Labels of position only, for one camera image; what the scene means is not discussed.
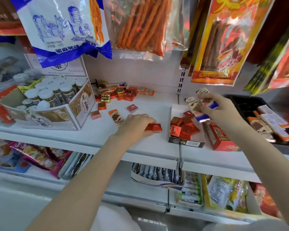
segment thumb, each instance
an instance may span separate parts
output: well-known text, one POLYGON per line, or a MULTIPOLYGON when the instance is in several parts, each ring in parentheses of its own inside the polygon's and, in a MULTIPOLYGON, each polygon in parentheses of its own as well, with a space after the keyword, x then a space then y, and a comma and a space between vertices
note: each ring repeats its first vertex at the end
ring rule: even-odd
POLYGON ((208 106, 201 106, 200 110, 201 110, 202 113, 208 114, 209 116, 214 112, 214 109, 211 109, 208 106))
POLYGON ((153 131, 144 131, 144 137, 153 135, 153 131))

